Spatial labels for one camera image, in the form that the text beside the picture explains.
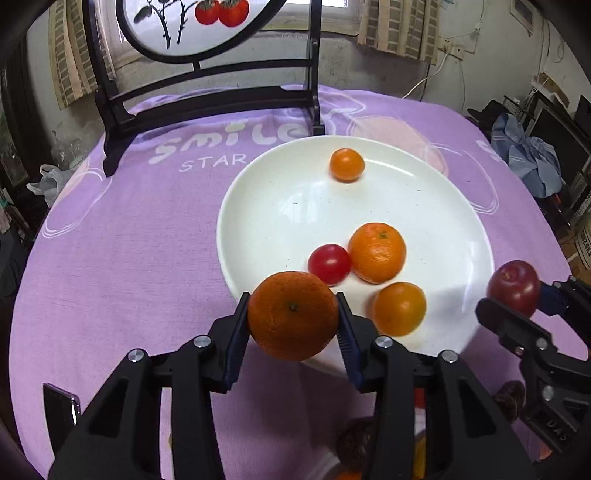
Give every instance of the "wall socket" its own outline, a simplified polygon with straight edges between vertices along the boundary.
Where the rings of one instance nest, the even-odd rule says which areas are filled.
[[[439,50],[450,54],[452,57],[455,57],[458,60],[463,60],[464,54],[466,52],[463,43],[457,38],[439,37],[438,48]]]

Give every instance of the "white plate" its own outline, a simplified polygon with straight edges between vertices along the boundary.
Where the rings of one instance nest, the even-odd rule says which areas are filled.
[[[329,173],[338,148],[354,148],[365,172],[353,183]],[[437,355],[464,350],[478,323],[476,303],[494,271],[491,246],[477,214],[438,171],[395,147],[356,137],[309,137],[275,147],[240,172],[217,219],[217,254],[234,298],[252,292],[273,273],[307,269],[312,251],[345,248],[368,222],[400,231],[407,259],[394,281],[420,286],[427,314],[412,333],[397,338],[409,350]],[[340,285],[353,313],[367,316],[370,296],[383,288],[351,272]],[[308,361],[343,374],[336,339]]]

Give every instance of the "orange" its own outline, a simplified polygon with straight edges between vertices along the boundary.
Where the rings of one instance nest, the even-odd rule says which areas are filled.
[[[398,337],[417,328],[426,311],[427,300],[419,287],[413,283],[396,282],[375,296],[372,320],[380,333]]]
[[[364,170],[363,157],[352,148],[340,148],[330,157],[330,172],[337,180],[357,180]]]
[[[383,283],[402,270],[406,245],[398,230],[385,223],[360,226],[347,248],[353,271],[369,283]]]
[[[417,480],[425,478],[425,467],[427,463],[427,444],[425,435],[423,435],[414,444],[414,466],[413,475]]]
[[[267,354],[281,360],[302,361],[321,352],[335,336],[338,323],[335,296],[310,273],[271,275],[248,302],[252,337]]]
[[[335,480],[361,480],[361,472],[341,472]]]

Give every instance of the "table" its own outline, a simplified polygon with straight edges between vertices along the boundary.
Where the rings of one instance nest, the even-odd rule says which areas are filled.
[[[138,109],[175,98],[152,98]],[[533,198],[456,112],[326,87],[320,104],[327,133],[390,143],[448,176],[478,212],[496,265],[520,258],[546,282],[569,275]],[[215,243],[223,196],[248,162],[307,131],[295,109],[185,122],[139,136],[108,179],[102,143],[90,153],[43,225],[12,325],[15,416],[27,457],[43,475],[53,454],[42,383],[78,394],[84,409],[130,349],[175,350],[233,312]],[[583,342],[564,322],[539,312],[534,319],[553,332],[562,351],[585,358]],[[463,357],[490,391],[520,378],[516,357],[484,329]],[[312,480],[334,464],[336,436],[350,418],[372,411],[373,398],[357,395],[342,378],[276,361],[251,344],[238,383],[228,395],[213,395],[212,403],[227,478]],[[515,428],[529,445],[526,428]],[[172,478],[169,432],[165,391],[165,478]],[[536,448],[531,443],[531,451]]]

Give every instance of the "red fruit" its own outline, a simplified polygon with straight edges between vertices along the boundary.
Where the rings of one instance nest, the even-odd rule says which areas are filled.
[[[318,247],[308,259],[308,272],[316,275],[329,287],[341,283],[351,271],[351,259],[340,245]]]
[[[220,22],[227,27],[237,27],[248,17],[246,0],[226,0],[220,4]]]
[[[203,25],[211,25],[220,17],[220,2],[203,0],[195,7],[195,18]]]
[[[415,388],[414,389],[414,406],[415,408],[422,408],[425,410],[425,389]]]
[[[531,317],[540,299],[540,279],[529,263],[512,260],[493,273],[486,296]]]

